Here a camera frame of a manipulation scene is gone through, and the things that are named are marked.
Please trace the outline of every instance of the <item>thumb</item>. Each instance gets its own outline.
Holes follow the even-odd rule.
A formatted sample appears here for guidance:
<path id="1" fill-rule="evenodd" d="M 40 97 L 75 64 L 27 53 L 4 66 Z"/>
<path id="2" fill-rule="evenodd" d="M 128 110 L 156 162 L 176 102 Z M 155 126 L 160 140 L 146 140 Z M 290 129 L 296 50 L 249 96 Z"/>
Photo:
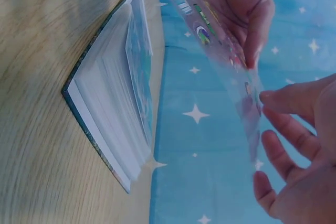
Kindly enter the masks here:
<path id="1" fill-rule="evenodd" d="M 318 81 L 288 85 L 277 91 L 263 91 L 260 93 L 260 100 L 264 106 L 278 113 L 313 118 L 317 98 L 334 81 L 336 74 Z"/>
<path id="2" fill-rule="evenodd" d="M 260 52 L 267 41 L 274 13 L 273 0 L 260 0 L 248 16 L 249 25 L 244 44 L 244 54 L 249 69 L 257 67 Z"/>
<path id="3" fill-rule="evenodd" d="M 336 165 L 336 81 L 329 84 L 317 98 L 315 126 L 323 152 Z"/>

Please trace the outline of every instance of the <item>star pattern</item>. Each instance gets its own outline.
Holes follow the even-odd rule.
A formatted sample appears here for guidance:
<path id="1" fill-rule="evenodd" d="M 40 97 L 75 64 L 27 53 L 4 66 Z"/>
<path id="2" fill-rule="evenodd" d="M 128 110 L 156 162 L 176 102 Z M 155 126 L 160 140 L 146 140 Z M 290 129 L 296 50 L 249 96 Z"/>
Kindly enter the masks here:
<path id="1" fill-rule="evenodd" d="M 203 215 L 201 219 L 198 220 L 201 224 L 208 224 L 211 221 L 206 215 Z"/>
<path id="2" fill-rule="evenodd" d="M 303 13 L 306 12 L 306 9 L 304 7 L 301 7 L 301 8 L 299 8 L 299 11 L 300 11 L 301 14 L 303 14 Z"/>
<path id="3" fill-rule="evenodd" d="M 256 170 L 261 170 L 263 165 L 264 165 L 263 162 L 261 162 L 260 160 L 257 160 L 256 165 L 255 165 Z"/>
<path id="4" fill-rule="evenodd" d="M 318 49 L 320 49 L 320 46 L 317 45 L 315 39 L 313 39 L 313 41 L 312 41 L 308 46 L 309 46 L 309 47 L 311 48 L 311 50 L 313 51 L 313 54 L 316 54 L 316 51 L 317 51 Z"/>
<path id="5" fill-rule="evenodd" d="M 194 73 L 194 74 L 197 74 L 198 72 L 200 72 L 199 69 L 193 67 L 192 69 L 189 70 L 190 72 Z"/>
<path id="6" fill-rule="evenodd" d="M 150 159 L 147 163 L 146 166 L 149 167 L 152 171 L 154 171 L 157 168 L 161 168 L 166 166 L 167 164 L 160 163 L 156 161 L 153 157 Z"/>
<path id="7" fill-rule="evenodd" d="M 183 114 L 187 115 L 187 116 L 191 116 L 197 124 L 199 124 L 199 122 L 202 118 L 210 116 L 209 114 L 205 114 L 205 113 L 202 113 L 201 111 L 199 111 L 196 104 L 194 105 L 194 109 L 191 112 L 186 112 L 186 113 L 183 113 Z"/>
<path id="8" fill-rule="evenodd" d="M 273 52 L 273 54 L 276 55 L 279 52 L 279 49 L 277 47 L 273 47 L 272 52 Z"/>

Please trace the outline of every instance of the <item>table surface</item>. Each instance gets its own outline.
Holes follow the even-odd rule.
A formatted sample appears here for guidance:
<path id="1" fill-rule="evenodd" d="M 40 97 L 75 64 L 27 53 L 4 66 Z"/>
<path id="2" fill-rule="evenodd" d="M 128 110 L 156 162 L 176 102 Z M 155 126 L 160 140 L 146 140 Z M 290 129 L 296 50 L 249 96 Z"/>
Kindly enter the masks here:
<path id="1" fill-rule="evenodd" d="M 148 223 L 150 167 L 127 195 L 60 94 L 118 1 L 0 0 L 0 223 Z M 145 4 L 157 108 L 161 13 Z"/>

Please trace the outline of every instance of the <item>white star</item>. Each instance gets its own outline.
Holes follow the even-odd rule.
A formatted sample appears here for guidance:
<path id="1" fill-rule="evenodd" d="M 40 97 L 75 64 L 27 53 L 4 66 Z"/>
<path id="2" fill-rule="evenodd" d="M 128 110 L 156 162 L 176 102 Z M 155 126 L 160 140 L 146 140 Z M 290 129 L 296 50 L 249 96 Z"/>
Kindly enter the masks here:
<path id="1" fill-rule="evenodd" d="M 210 222 L 211 219 L 209 219 L 208 217 L 206 217 L 205 215 L 202 216 L 201 219 L 198 220 L 198 222 L 202 223 L 202 224 L 207 224 L 208 222 Z"/>
<path id="2" fill-rule="evenodd" d="M 299 10 L 300 10 L 300 13 L 305 13 L 306 12 L 306 9 L 304 7 L 299 8 Z"/>
<path id="3" fill-rule="evenodd" d="M 289 80 L 289 79 L 286 79 L 286 82 L 288 83 L 288 84 L 294 84 L 295 82 L 293 82 L 292 80 Z"/>
<path id="4" fill-rule="evenodd" d="M 312 43 L 310 43 L 308 46 L 311 48 L 311 50 L 313 50 L 313 54 L 315 54 L 316 51 L 320 49 L 320 46 L 316 44 L 315 39 L 313 39 Z"/>
<path id="5" fill-rule="evenodd" d="M 276 55 L 279 52 L 279 49 L 277 47 L 273 47 L 272 52 L 273 52 L 273 54 Z"/>
<path id="6" fill-rule="evenodd" d="M 190 69 L 189 71 L 192 72 L 192 73 L 194 73 L 194 74 L 197 74 L 200 70 L 197 69 L 197 68 L 195 68 L 195 67 L 193 67 L 193 69 Z"/>
<path id="7" fill-rule="evenodd" d="M 164 167 L 164 166 L 166 166 L 166 165 L 167 165 L 167 164 L 162 164 L 162 163 L 156 161 L 155 159 L 153 159 L 153 161 L 152 161 L 152 169 L 153 169 L 153 170 L 156 169 L 156 168 Z"/>
<path id="8" fill-rule="evenodd" d="M 202 113 L 201 111 L 198 110 L 198 107 L 197 105 L 195 104 L 194 105 L 194 109 L 193 111 L 191 112 L 186 112 L 186 113 L 183 113 L 184 115 L 188 115 L 188 116 L 191 116 L 195 122 L 198 124 L 200 122 L 200 119 L 201 118 L 205 118 L 207 116 L 210 116 L 209 114 L 204 114 Z"/>
<path id="9" fill-rule="evenodd" d="M 264 165 L 263 162 L 261 162 L 260 160 L 257 160 L 256 165 L 255 165 L 256 170 L 260 170 L 263 165 Z"/>

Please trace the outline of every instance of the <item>finger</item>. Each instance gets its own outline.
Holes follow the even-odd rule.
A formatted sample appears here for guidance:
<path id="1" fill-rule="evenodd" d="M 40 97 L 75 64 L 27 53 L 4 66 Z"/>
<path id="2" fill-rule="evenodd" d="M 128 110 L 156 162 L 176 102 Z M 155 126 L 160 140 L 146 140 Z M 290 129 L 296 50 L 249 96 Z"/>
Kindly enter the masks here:
<path id="1" fill-rule="evenodd" d="M 314 160 L 321 150 L 320 141 L 289 114 L 279 114 L 266 107 L 264 115 L 277 131 L 304 157 Z"/>
<path id="2" fill-rule="evenodd" d="M 259 205 L 273 218 L 275 215 L 275 201 L 277 194 L 273 190 L 267 175 L 263 172 L 256 172 L 253 176 L 254 194 Z"/>
<path id="3" fill-rule="evenodd" d="M 336 165 L 336 81 L 322 91 L 314 111 L 322 150 Z"/>
<path id="4" fill-rule="evenodd" d="M 315 128 L 315 122 L 314 122 L 314 118 L 310 117 L 310 116 L 304 116 L 304 115 L 300 115 L 300 117 L 306 121 L 308 124 L 310 124 L 310 126 L 312 126 L 313 128 Z"/>
<path id="5" fill-rule="evenodd" d="M 296 83 L 276 91 L 263 91 L 264 106 L 284 114 L 314 118 L 313 108 L 322 90 L 336 80 L 336 74 L 313 82 Z"/>
<path id="6" fill-rule="evenodd" d="M 261 140 L 269 161 L 285 182 L 290 183 L 303 171 L 289 157 L 275 132 L 265 131 Z"/>
<path id="7" fill-rule="evenodd" d="M 274 13 L 273 0 L 260 0 L 248 15 L 248 32 L 244 45 L 248 68 L 257 66 L 260 52 L 267 41 Z"/>

